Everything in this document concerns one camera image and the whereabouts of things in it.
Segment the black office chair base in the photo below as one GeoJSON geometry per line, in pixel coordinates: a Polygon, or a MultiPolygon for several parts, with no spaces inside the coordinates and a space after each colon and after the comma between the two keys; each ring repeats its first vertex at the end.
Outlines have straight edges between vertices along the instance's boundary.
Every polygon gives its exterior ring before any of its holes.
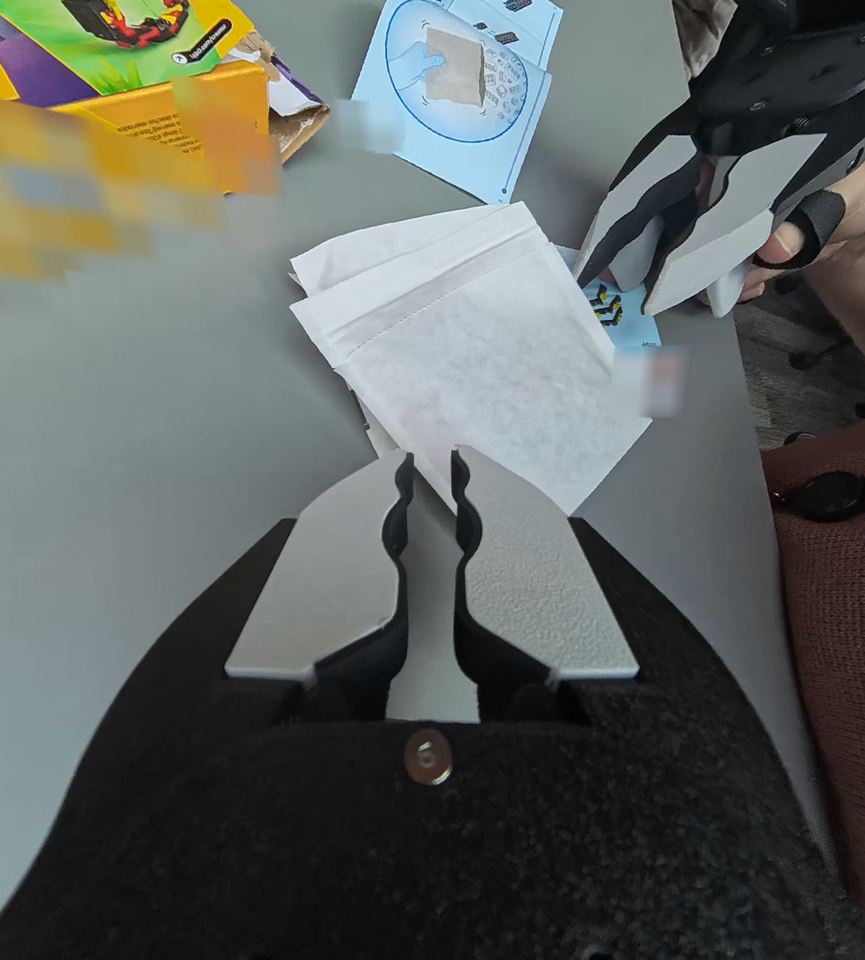
{"type": "Polygon", "coordinates": [[[791,352],[787,362],[805,378],[806,411],[793,417],[794,425],[803,428],[787,433],[784,447],[865,422],[865,354],[849,336],[791,352]]]}

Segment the brown fuzzy cloth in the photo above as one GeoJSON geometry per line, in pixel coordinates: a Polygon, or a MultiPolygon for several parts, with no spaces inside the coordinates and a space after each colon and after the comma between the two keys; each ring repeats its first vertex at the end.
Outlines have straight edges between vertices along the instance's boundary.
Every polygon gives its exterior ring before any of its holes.
{"type": "Polygon", "coordinates": [[[671,1],[683,66],[688,80],[698,77],[718,52],[733,18],[734,1],[671,1]]]}

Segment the red-brown knit sweater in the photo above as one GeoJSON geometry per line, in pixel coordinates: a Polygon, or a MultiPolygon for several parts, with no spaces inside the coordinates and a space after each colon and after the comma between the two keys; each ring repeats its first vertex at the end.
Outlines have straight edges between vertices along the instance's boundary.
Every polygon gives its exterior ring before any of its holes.
{"type": "Polygon", "coordinates": [[[865,422],[762,453],[801,699],[846,891],[865,918],[865,512],[812,522],[778,503],[823,474],[865,478],[865,422]]]}

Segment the colourful cardboard toy box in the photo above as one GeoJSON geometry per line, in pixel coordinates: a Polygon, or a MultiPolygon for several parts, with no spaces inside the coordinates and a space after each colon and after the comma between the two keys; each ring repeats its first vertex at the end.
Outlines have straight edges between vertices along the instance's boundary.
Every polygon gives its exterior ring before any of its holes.
{"type": "Polygon", "coordinates": [[[0,1],[0,100],[94,121],[271,195],[330,108],[230,1],[0,1]]]}

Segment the white paper bag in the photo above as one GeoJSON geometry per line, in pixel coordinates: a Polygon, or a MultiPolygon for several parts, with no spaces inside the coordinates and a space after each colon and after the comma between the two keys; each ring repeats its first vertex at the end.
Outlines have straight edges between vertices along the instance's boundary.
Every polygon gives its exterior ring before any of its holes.
{"type": "Polygon", "coordinates": [[[442,297],[362,343],[341,346],[339,289],[291,310],[330,366],[441,498],[453,449],[471,447],[537,487],[566,514],[652,425],[583,292],[542,284],[486,306],[475,285],[442,297]]]}
{"type": "Polygon", "coordinates": [[[474,234],[498,229],[498,237],[536,227],[529,208],[481,205],[368,226],[330,238],[290,259],[289,276],[304,293],[315,296],[394,258],[425,250],[467,228],[474,234]]]}

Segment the black badge reel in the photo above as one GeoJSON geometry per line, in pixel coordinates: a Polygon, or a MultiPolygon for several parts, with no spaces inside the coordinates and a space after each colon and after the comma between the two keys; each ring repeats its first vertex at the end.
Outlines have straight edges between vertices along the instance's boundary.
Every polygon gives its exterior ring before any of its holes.
{"type": "Polygon", "coordinates": [[[775,508],[809,522],[846,522],[865,514],[865,476],[825,472],[771,497],[775,508]]]}

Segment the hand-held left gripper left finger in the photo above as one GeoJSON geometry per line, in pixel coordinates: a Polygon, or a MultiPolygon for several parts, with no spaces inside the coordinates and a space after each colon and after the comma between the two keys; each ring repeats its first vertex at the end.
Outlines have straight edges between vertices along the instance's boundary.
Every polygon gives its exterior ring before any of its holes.
{"type": "Polygon", "coordinates": [[[414,456],[393,450],[329,487],[295,520],[229,654],[232,679],[339,688],[383,710],[408,653],[407,511],[414,456]]]}

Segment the blue booklet with red logo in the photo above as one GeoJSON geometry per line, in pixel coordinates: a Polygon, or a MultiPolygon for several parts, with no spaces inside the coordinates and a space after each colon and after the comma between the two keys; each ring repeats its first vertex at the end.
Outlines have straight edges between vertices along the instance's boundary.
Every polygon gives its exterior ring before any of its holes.
{"type": "Polygon", "coordinates": [[[662,346],[655,317],[643,312],[644,284],[624,292],[606,278],[596,278],[583,290],[617,350],[631,353],[662,346]]]}

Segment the blue building instruction booklet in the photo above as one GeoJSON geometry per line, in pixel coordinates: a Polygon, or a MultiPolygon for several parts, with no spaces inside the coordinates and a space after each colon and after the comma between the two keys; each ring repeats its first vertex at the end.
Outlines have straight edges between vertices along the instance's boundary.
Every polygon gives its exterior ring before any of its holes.
{"type": "Polygon", "coordinates": [[[352,94],[366,137],[507,205],[550,91],[562,17],[548,1],[385,2],[352,94]]]}

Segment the grey desk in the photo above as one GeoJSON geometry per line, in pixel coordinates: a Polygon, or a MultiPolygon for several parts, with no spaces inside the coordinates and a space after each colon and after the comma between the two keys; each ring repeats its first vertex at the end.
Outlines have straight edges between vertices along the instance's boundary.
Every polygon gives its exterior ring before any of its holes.
{"type": "MultiPolygon", "coordinates": [[[[514,200],[580,246],[631,148],[686,96],[669,2],[561,2],[546,105],[514,200]]],[[[280,198],[229,198],[218,233],[96,260],[0,305],[0,905],[35,857],[114,695],[172,621],[282,517],[373,449],[290,306],[290,258],[338,234],[472,206],[336,133],[382,2],[243,2],[331,104],[280,198]]],[[[657,317],[684,361],[655,419],[580,515],[690,618],[762,717],[824,855],[821,792],[787,642],[774,522],[735,327],[657,317]]],[[[439,499],[409,511],[403,715],[465,718],[447,656],[455,556],[439,499]]]]}

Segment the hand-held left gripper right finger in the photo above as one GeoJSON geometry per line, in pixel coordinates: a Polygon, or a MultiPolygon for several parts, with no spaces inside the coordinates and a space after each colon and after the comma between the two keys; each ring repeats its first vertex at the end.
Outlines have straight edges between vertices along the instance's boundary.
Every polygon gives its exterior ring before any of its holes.
{"type": "Polygon", "coordinates": [[[461,559],[453,648],[481,710],[524,690],[556,699],[571,682],[629,681],[633,653],[570,516],[472,446],[450,454],[461,559]]]}

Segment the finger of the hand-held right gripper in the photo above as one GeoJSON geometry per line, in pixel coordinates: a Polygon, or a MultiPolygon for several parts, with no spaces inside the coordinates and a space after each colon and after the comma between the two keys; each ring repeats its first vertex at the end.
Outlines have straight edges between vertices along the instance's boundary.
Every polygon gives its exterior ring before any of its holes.
{"type": "Polygon", "coordinates": [[[686,203],[695,213],[703,156],[694,135],[695,108],[682,104],[631,151],[594,214],[573,265],[580,287],[610,274],[620,291],[649,274],[666,228],[666,214],[686,203]]]}
{"type": "Polygon", "coordinates": [[[716,168],[717,198],[658,254],[642,311],[656,316],[706,290],[714,316],[725,316],[738,301],[751,259],[775,230],[777,199],[825,138],[790,136],[745,153],[729,169],[716,168]]]}

